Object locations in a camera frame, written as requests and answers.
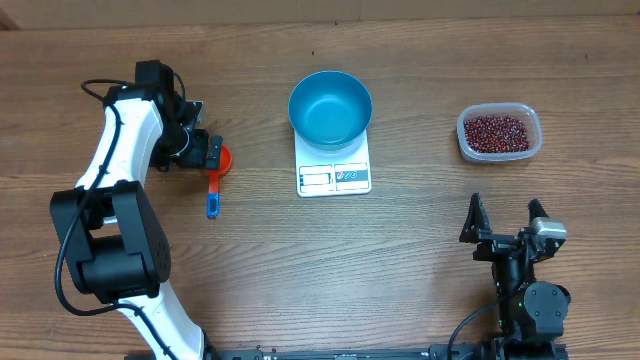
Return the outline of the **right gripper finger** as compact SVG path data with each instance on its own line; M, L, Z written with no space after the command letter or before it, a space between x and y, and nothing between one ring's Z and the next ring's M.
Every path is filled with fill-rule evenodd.
M492 235L488 215L483 207L481 196L471 196L468 214L461 230L459 241L463 243L481 243Z
M549 215L544 210L538 199L532 199L528 203L529 223L532 224L537 218L548 218Z

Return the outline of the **red measuring scoop blue handle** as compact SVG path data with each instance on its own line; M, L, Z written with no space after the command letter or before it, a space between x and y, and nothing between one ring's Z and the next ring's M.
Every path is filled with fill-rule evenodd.
M218 170L208 170L209 176L206 215L209 219L215 219L220 212L219 180L225 176L232 167L232 155L226 145L221 146L220 165Z

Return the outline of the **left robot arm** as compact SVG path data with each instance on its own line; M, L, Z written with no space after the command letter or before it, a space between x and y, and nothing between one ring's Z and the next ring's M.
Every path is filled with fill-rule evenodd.
M75 187L53 194L60 241L54 288L62 307L82 317L118 311L151 348L152 359L216 359L206 332L186 313L169 276L168 239L144 191L149 169L203 170L206 215L219 214L219 179L232 165L219 136L200 127L201 101L159 60L140 61L132 82L108 79L96 98L105 127Z

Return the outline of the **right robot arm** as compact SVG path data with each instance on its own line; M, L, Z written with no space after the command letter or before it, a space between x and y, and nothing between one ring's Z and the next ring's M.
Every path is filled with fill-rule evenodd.
M467 316L447 343L449 359L566 359L564 334L571 295L560 285L539 281L534 265L551 259L565 243L564 223L548 216L537 199L528 204L529 224L515 235L493 232L481 196L471 196L459 240L476 246L475 261L489 262L496 300ZM477 317L498 311L500 331L483 337L478 345L456 348L461 330Z

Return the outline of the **white kitchen scale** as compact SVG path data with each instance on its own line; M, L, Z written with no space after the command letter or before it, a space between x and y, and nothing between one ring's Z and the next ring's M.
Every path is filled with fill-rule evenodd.
M296 191L301 198L368 194L372 175L367 132L337 150L316 148L297 133Z

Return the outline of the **blue bowl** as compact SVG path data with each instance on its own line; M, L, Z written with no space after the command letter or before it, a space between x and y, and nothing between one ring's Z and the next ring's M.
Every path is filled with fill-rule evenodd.
M325 70L308 75L292 90L289 122L302 140L326 150L351 145L366 132L374 113L366 86L351 74Z

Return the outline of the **red beans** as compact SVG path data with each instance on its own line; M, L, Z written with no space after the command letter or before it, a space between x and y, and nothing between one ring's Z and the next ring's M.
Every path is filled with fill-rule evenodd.
M525 124L510 115L485 115L465 120L464 135L478 153L515 153L530 149Z

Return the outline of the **clear plastic container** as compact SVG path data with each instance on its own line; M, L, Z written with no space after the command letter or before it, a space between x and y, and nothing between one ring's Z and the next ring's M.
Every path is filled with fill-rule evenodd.
M467 144L463 122L465 120L485 115L510 115L521 120L527 129L530 149L515 153L478 153L472 150ZM475 163L497 163L522 160L535 155L543 143L543 133L536 112L526 104L522 103L486 103L473 105L466 108L457 121L457 136L462 157Z

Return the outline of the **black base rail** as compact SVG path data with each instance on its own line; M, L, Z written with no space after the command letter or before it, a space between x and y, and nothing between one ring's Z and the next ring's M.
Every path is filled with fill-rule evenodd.
M568 360L569 354L565 345L557 345L555 353L550 349L529 348L517 350L514 346L505 346L504 356L498 357L480 345L458 344L452 347L451 359L480 360L480 359L517 359L517 360ZM260 350L221 351L216 355L207 355L206 359L222 360L446 360L447 346L443 344L431 345L427 349L378 349L365 351L298 351L263 353Z

